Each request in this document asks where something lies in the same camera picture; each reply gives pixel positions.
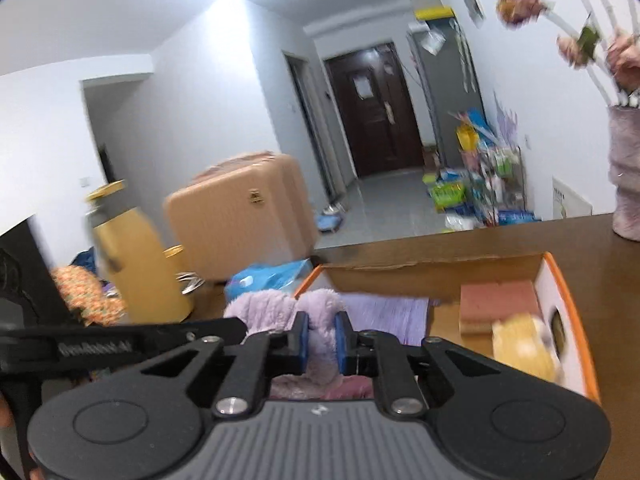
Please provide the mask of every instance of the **door frame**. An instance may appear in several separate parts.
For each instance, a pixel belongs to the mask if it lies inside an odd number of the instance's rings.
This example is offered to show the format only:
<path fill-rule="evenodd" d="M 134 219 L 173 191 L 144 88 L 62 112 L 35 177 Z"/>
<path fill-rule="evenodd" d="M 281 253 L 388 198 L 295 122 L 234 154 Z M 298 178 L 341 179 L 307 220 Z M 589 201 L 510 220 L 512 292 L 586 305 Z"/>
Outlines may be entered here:
<path fill-rule="evenodd" d="M 334 82 L 334 77 L 332 74 L 332 71 L 329 67 L 329 63 L 332 61 L 337 61 L 340 60 L 342 58 L 348 57 L 348 56 L 352 56 L 353 54 L 357 54 L 359 52 L 362 52 L 364 50 L 370 50 L 372 48 L 378 48 L 378 47 L 382 47 L 382 46 L 387 46 L 389 47 L 389 49 L 391 50 L 391 53 L 395 59 L 396 65 L 399 68 L 399 73 L 400 73 L 400 83 L 402 86 L 402 93 L 404 94 L 404 98 L 406 99 L 407 104 L 409 105 L 411 114 L 413 115 L 414 121 L 415 121 L 415 125 L 416 125 L 416 132 L 418 135 L 418 141 L 419 141 L 419 145 L 422 146 L 422 138 L 420 137 L 420 126 L 418 124 L 418 117 L 415 115 L 415 109 L 414 109 L 414 102 L 411 99 L 411 94 L 409 93 L 409 87 L 407 86 L 406 83 L 406 74 L 404 73 L 406 68 L 404 67 L 404 64 L 402 63 L 402 60 L 400 59 L 400 57 L 398 56 L 398 50 L 396 49 L 396 42 L 392 39 L 392 38 L 386 38 L 384 40 L 378 40 L 375 41 L 373 43 L 370 43 L 366 46 L 360 46 L 358 48 L 356 48 L 355 50 L 348 50 L 346 52 L 342 52 L 340 54 L 336 54 L 333 56 L 328 56 L 328 57 L 323 57 L 322 58 L 322 68 L 324 71 L 324 75 L 327 78 L 327 81 L 329 82 L 329 87 L 330 87 L 330 91 L 332 94 L 332 101 L 334 102 L 334 109 L 338 115 L 338 118 L 340 119 L 340 128 L 342 129 L 342 134 L 344 136 L 344 139 L 346 141 L 346 145 L 347 145 L 347 149 L 349 150 L 349 156 L 351 158 L 351 163 L 353 165 L 353 171 L 356 174 L 356 178 L 360 178 L 360 175 L 358 174 L 358 170 L 353 162 L 353 153 L 351 153 L 351 146 L 349 144 L 349 137 L 347 136 L 347 131 L 346 128 L 344 127 L 344 120 L 342 118 L 342 113 L 340 111 L 340 107 L 338 106 L 338 97 L 335 94 L 335 82 Z"/>
<path fill-rule="evenodd" d="M 338 165 L 338 158 L 335 154 L 325 112 L 322 108 L 322 101 L 318 92 L 313 67 L 306 57 L 292 54 L 285 50 L 282 51 L 282 54 L 287 65 L 287 70 L 289 71 L 291 85 L 299 101 L 298 104 L 301 112 L 309 118 L 307 133 L 309 141 L 312 144 L 312 149 L 314 150 L 314 154 L 322 159 L 316 160 L 318 171 L 321 173 L 323 180 L 325 178 L 328 180 L 329 186 L 332 188 L 328 199 L 330 203 L 334 203 L 345 195 L 346 186 L 344 184 L 342 171 Z M 300 70 L 300 77 L 292 70 L 292 64 L 295 64 Z M 306 94 L 302 99 L 300 99 L 296 89 L 296 80 L 302 86 L 303 94 Z"/>

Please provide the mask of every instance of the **white wall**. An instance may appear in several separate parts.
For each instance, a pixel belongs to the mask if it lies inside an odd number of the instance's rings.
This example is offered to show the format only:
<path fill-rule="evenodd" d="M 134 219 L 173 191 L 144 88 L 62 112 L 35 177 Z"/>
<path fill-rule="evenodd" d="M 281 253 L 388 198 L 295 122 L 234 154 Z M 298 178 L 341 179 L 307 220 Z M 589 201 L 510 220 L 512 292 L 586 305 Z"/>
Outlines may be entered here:
<path fill-rule="evenodd" d="M 104 175 L 81 81 L 152 70 L 148 55 L 107 56 L 0 77 L 0 233 L 36 215 L 47 259 L 56 265 L 92 245 L 84 197 Z"/>
<path fill-rule="evenodd" d="M 355 178 L 355 173 L 337 111 L 325 97 L 329 88 L 318 51 L 299 25 L 249 2 L 246 2 L 246 6 L 255 65 L 280 149 L 299 160 L 310 198 L 316 208 L 322 208 L 327 204 L 327 199 L 284 54 L 293 54 L 309 62 L 327 122 L 328 140 L 334 149 L 344 183 L 348 185 Z"/>
<path fill-rule="evenodd" d="M 608 182 L 609 133 L 604 99 L 588 74 L 570 69 L 558 55 L 559 29 L 545 18 L 517 30 L 504 27 L 495 13 L 496 0 L 480 0 L 486 21 L 476 27 L 463 0 L 442 0 L 456 11 L 474 58 L 482 97 L 492 126 L 497 126 L 494 92 L 503 107 L 518 115 L 530 193 L 543 219 L 553 216 L 552 176 L 558 177 L 593 204 L 594 213 L 615 208 Z M 580 0 L 546 0 L 573 28 L 584 25 L 587 12 Z M 600 25 L 612 27 L 598 0 Z M 612 0 L 625 27 L 630 27 L 626 0 Z M 613 86 L 601 77 L 614 96 Z M 525 137 L 530 149 L 525 147 Z"/>
<path fill-rule="evenodd" d="M 342 28 L 316 36 L 314 41 L 318 54 L 323 59 L 393 41 L 398 51 L 398 57 L 404 65 L 404 78 L 409 89 L 411 101 L 414 104 L 414 113 L 420 130 L 420 138 L 423 144 L 434 144 L 431 116 L 424 92 L 418 83 L 420 78 L 415 69 L 411 48 L 406 37 L 408 24 L 413 21 L 415 19 L 411 12 L 400 12 L 384 18 L 359 23 L 354 27 Z"/>
<path fill-rule="evenodd" d="M 280 151 L 249 37 L 244 0 L 218 0 L 152 53 L 149 79 L 90 100 L 97 139 L 167 244 L 165 197 L 225 158 Z"/>

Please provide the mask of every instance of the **dark brown door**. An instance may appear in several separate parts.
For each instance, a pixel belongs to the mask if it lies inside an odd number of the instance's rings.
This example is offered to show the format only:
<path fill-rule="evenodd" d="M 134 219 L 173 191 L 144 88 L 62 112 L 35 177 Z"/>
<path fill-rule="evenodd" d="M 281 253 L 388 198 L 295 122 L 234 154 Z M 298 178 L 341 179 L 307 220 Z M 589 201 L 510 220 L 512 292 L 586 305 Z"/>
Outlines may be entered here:
<path fill-rule="evenodd" d="M 393 44 L 326 62 L 358 176 L 421 166 L 414 107 Z"/>

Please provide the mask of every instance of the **pink fuzzy vase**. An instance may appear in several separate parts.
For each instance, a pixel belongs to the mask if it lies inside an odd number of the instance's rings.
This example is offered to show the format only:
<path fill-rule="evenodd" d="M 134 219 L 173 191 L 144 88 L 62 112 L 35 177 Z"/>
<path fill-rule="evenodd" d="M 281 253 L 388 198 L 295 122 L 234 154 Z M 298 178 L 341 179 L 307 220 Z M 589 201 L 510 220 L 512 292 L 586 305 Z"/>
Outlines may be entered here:
<path fill-rule="evenodd" d="M 640 242 L 640 109 L 609 109 L 609 180 L 618 188 L 613 231 Z"/>

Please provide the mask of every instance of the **door handle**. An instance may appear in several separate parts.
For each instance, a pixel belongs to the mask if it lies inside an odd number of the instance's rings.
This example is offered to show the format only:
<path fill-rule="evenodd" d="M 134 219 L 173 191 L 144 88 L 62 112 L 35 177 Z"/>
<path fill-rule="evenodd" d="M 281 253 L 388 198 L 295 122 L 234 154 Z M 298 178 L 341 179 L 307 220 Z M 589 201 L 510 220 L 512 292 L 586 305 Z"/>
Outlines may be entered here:
<path fill-rule="evenodd" d="M 394 111 L 391 105 L 385 101 L 386 118 L 389 119 L 390 124 L 396 124 L 396 118 L 394 117 Z"/>

